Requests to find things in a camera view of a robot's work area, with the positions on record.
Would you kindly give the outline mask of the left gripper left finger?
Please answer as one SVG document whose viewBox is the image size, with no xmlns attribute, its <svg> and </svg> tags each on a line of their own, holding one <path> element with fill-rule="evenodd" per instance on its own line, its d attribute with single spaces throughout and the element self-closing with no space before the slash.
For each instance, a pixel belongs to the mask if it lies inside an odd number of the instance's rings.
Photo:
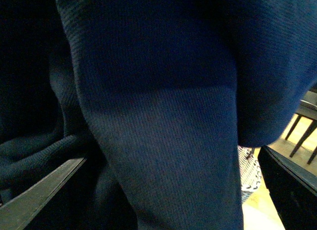
<svg viewBox="0 0 317 230">
<path fill-rule="evenodd" d="M 0 208 L 2 230 L 23 230 L 87 161 L 69 159 Z"/>
</svg>

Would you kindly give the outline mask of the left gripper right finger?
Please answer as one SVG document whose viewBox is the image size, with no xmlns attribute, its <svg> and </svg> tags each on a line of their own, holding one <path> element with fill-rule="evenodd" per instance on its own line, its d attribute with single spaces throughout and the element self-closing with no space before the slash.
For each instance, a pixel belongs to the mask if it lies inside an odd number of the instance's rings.
<svg viewBox="0 0 317 230">
<path fill-rule="evenodd" d="M 268 146 L 258 155 L 265 185 L 286 230 L 317 228 L 317 177 Z"/>
</svg>

